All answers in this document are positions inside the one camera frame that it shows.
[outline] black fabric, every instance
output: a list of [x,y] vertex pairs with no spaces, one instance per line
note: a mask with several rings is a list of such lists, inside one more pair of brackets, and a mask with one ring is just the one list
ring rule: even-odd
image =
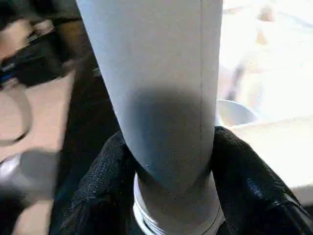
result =
[[104,143],[119,126],[102,77],[94,77],[93,53],[78,62],[68,110],[64,144],[51,213],[50,231],[57,233],[79,181],[88,172]]
[[313,234],[310,216],[290,189],[247,143],[222,127],[215,130],[212,170],[232,235]]
[[53,234],[127,234],[135,167],[122,134],[112,136],[80,181],[60,229]]

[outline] pipe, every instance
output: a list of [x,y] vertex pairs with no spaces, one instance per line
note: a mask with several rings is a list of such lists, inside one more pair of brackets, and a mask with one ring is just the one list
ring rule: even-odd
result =
[[125,141],[171,192],[212,150],[221,0],[78,0]]

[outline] black object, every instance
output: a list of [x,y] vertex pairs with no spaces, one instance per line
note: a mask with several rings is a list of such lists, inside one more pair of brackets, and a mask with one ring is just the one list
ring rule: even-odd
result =
[[14,75],[26,86],[34,86],[64,76],[62,61],[48,40],[38,40],[7,59],[15,64]]
[[52,0],[29,0],[36,13],[45,18],[46,15],[56,14],[58,12]]
[[313,235],[312,220],[290,189],[247,143],[222,127],[215,131],[212,170],[232,235]]
[[17,18],[11,2],[9,0],[0,0],[0,31],[3,30],[8,23],[13,22]]

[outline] white surface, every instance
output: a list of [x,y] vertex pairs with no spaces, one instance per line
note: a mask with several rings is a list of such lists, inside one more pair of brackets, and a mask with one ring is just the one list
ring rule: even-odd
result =
[[212,149],[221,0],[78,0],[124,138],[182,192]]

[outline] hand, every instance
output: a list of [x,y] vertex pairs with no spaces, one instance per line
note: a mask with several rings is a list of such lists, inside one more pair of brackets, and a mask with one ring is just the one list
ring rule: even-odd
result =
[[212,171],[232,235],[313,234],[310,216],[291,190],[247,143],[222,127],[215,129]]

